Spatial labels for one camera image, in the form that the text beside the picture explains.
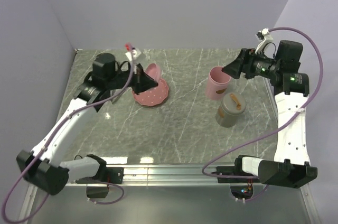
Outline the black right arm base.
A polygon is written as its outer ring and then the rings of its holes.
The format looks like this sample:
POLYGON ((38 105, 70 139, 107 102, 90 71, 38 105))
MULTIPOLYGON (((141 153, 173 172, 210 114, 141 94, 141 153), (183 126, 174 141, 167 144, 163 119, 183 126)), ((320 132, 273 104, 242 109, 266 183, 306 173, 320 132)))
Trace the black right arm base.
POLYGON ((215 174, 221 176, 221 178, 217 178, 218 183, 246 183, 253 178, 251 174, 234 166, 217 166, 215 174))

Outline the grey round lid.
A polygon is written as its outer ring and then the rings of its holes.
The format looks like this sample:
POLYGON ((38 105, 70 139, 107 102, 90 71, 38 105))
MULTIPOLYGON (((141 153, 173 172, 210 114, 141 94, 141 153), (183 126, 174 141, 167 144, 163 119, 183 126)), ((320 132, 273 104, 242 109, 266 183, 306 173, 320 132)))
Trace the grey round lid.
POLYGON ((245 98, 236 92, 226 94, 221 100, 222 110, 229 115, 241 115, 247 106, 245 98))

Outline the pink round lid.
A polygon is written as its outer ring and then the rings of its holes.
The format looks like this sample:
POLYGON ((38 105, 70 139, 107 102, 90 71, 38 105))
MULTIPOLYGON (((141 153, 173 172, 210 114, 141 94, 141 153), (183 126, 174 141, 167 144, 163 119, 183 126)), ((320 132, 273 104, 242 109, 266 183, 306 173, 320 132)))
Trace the pink round lid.
POLYGON ((155 63, 149 64, 148 67, 145 69, 145 73, 152 79, 154 79, 156 82, 159 82, 161 78, 161 69, 159 65, 155 63))

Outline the pink scalloped plate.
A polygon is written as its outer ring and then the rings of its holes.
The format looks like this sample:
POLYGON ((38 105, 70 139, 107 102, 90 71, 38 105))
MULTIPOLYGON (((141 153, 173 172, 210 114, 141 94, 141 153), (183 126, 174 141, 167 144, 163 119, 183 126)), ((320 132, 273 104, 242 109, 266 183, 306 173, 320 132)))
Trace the pink scalloped plate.
POLYGON ((132 91, 135 101, 140 105, 147 107, 161 105, 167 99, 168 93, 169 86, 163 78, 160 78, 158 86, 153 89, 147 90, 138 95, 132 91))

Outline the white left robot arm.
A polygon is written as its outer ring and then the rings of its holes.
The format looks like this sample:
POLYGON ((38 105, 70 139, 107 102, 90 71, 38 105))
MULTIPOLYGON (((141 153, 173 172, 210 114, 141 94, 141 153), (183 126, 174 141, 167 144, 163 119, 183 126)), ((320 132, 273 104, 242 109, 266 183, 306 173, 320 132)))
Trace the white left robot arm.
POLYGON ((92 70, 78 87, 66 111, 53 129, 30 152, 21 151, 16 157, 23 178, 50 195, 62 191, 68 182, 90 178, 95 183, 106 182, 107 163, 89 154, 79 160, 64 162, 67 149, 84 129, 87 122, 98 113, 105 102, 118 97, 126 88, 140 94, 158 86, 158 81, 143 69, 145 55, 133 48, 126 52, 121 68, 110 53, 101 53, 92 63, 92 70))

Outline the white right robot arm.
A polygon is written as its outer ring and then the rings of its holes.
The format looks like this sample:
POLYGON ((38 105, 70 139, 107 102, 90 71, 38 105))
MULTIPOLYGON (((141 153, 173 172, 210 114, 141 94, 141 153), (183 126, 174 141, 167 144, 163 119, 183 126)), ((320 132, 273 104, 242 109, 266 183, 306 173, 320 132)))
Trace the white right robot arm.
POLYGON ((306 108, 309 100, 309 77, 300 73, 303 45, 282 40, 273 58, 263 51, 242 48, 236 59, 222 72, 239 79, 261 76, 270 81, 278 111, 277 148, 272 161, 239 155, 233 176, 243 182, 256 177, 262 184, 298 189, 317 178, 311 166, 306 144, 306 108))

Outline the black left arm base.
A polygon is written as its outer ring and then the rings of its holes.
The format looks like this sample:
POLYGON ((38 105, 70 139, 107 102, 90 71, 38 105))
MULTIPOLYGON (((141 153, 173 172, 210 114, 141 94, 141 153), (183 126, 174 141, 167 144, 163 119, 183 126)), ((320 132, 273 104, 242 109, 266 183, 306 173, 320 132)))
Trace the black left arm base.
POLYGON ((94 177, 86 177, 76 180, 78 184, 94 184, 94 183, 113 183, 122 184, 124 177, 124 168, 118 167, 104 167, 101 168, 94 177))

